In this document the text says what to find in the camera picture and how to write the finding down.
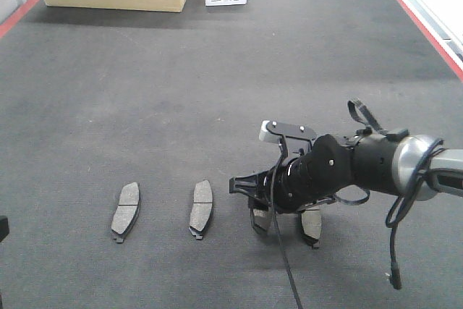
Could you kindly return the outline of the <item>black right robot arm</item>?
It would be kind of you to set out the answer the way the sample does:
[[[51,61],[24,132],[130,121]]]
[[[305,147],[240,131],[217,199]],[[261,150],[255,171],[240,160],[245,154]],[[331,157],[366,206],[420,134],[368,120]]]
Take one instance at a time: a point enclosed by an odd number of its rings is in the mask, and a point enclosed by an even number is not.
[[[247,196],[249,208],[274,207],[277,213],[340,201],[338,191],[348,186],[366,195],[396,196],[407,206],[440,192],[462,196],[462,150],[406,130],[350,138],[323,135],[309,142],[305,152],[266,172],[229,181],[229,191]]]

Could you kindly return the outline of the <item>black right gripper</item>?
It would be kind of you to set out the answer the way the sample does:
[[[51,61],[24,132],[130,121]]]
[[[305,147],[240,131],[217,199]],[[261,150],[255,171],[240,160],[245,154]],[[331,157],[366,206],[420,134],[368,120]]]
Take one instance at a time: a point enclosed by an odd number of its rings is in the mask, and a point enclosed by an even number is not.
[[[273,188],[279,213],[294,213],[303,205],[328,197],[354,183],[354,148],[333,135],[320,136],[311,152],[278,169]],[[229,193],[270,197],[274,169],[229,180]],[[273,221],[271,209],[248,198],[250,224],[259,235],[267,235]]]

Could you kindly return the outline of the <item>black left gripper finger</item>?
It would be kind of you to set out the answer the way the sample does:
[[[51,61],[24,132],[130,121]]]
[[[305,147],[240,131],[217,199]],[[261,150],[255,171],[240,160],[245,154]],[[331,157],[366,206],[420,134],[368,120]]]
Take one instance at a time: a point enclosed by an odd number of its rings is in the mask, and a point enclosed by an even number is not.
[[[8,236],[8,218],[0,216],[0,242]]]

